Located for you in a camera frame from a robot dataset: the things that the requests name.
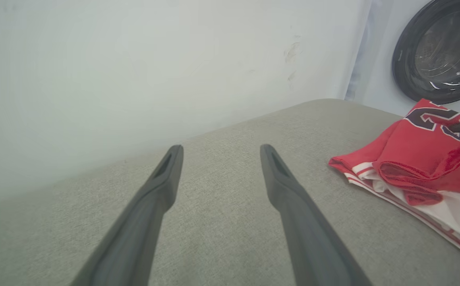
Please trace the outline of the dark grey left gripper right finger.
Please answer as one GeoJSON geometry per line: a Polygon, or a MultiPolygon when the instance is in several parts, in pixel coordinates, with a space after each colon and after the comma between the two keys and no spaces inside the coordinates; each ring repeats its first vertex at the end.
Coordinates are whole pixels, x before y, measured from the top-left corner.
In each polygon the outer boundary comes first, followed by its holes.
{"type": "Polygon", "coordinates": [[[372,286],[279,153],[260,147],[267,195],[280,213],[297,286],[372,286]]]}

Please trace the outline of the round dark washing machine door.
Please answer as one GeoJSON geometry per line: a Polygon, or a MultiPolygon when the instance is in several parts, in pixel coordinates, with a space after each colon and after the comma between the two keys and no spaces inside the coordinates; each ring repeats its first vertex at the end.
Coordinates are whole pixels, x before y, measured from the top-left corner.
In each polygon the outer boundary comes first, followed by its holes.
{"type": "Polygon", "coordinates": [[[409,21],[396,44],[392,72],[414,101],[460,100],[460,0],[432,0],[409,21]]]}

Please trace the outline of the white washing machine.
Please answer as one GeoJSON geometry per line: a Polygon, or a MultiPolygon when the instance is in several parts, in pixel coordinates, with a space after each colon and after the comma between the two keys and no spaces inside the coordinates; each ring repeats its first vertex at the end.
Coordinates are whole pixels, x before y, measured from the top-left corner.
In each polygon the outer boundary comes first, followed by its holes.
{"type": "MultiPolygon", "coordinates": [[[[372,0],[345,99],[404,116],[417,103],[395,83],[392,58],[409,21],[432,0],[372,0]]],[[[460,100],[442,104],[460,112],[460,100]]]]}

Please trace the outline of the red white basketball jersey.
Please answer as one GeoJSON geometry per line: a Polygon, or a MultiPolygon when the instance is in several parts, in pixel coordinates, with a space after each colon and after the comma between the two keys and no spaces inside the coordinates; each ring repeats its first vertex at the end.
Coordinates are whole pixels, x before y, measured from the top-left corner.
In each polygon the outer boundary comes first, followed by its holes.
{"type": "Polygon", "coordinates": [[[419,101],[379,137],[330,167],[460,249],[460,113],[419,101]]]}

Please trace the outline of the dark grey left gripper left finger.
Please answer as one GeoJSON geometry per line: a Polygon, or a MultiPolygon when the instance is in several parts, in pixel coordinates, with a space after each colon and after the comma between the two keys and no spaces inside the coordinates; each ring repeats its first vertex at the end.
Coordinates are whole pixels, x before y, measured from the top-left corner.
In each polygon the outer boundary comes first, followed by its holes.
{"type": "Polygon", "coordinates": [[[163,216],[174,204],[184,149],[173,145],[70,286],[148,286],[163,216]]]}

